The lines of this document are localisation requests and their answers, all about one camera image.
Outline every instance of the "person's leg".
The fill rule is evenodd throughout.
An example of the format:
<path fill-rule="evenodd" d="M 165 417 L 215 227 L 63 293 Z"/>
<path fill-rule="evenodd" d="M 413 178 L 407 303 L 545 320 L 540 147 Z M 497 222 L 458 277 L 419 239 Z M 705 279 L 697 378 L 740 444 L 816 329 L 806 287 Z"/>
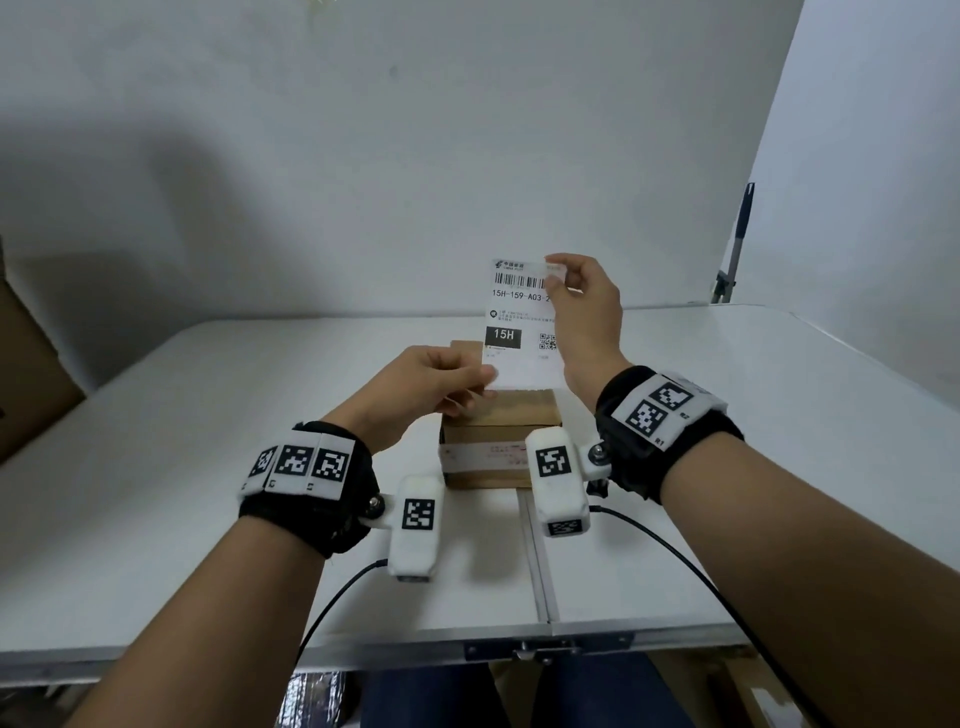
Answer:
<path fill-rule="evenodd" d="M 370 672 L 361 728 L 510 728 L 485 663 Z"/>
<path fill-rule="evenodd" d="M 560 657 L 543 669 L 532 728 L 694 728 L 642 652 Z"/>

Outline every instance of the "barcode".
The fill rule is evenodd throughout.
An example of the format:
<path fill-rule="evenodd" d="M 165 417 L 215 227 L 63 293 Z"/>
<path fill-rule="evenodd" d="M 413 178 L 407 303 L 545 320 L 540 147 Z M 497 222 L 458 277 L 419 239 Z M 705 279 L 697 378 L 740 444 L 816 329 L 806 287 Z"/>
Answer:
<path fill-rule="evenodd" d="M 536 276 L 522 276 L 519 273 L 497 273 L 493 280 L 497 285 L 512 285 L 514 288 L 544 287 L 544 279 Z"/>

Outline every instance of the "person's right hand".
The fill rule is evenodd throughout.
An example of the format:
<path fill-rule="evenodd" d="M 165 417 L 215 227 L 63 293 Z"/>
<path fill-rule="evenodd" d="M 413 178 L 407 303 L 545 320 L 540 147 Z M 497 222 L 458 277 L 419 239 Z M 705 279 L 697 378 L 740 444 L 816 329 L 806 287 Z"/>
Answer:
<path fill-rule="evenodd" d="M 620 291 L 591 257 L 555 253 L 546 260 L 566 266 L 566 281 L 555 276 L 546 280 L 557 312 L 557 348 L 564 358 L 564 378 L 570 391 L 593 412 L 607 383 L 631 366 L 620 352 Z"/>

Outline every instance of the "person's left hand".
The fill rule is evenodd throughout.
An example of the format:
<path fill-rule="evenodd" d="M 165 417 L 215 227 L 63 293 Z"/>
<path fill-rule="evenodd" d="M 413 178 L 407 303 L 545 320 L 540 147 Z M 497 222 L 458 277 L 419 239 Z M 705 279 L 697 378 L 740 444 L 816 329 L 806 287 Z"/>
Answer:
<path fill-rule="evenodd" d="M 360 391 L 324 417 L 363 441 L 371 453 L 399 442 L 414 420 L 431 412 L 459 417 L 460 407 L 475 406 L 474 394 L 492 396 L 484 387 L 496 369 L 466 352 L 444 347 L 409 347 Z"/>

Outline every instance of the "white wall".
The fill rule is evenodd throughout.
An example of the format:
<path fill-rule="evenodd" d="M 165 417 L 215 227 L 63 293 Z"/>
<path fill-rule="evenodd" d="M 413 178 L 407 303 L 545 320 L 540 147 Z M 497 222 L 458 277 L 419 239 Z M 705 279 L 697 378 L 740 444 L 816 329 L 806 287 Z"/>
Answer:
<path fill-rule="evenodd" d="M 960 3 L 806 0 L 735 302 L 792 310 L 960 404 Z"/>
<path fill-rule="evenodd" d="M 702 300 L 801 0 L 30 0 L 12 283 L 88 379 L 194 321 L 475 313 L 495 255 Z"/>

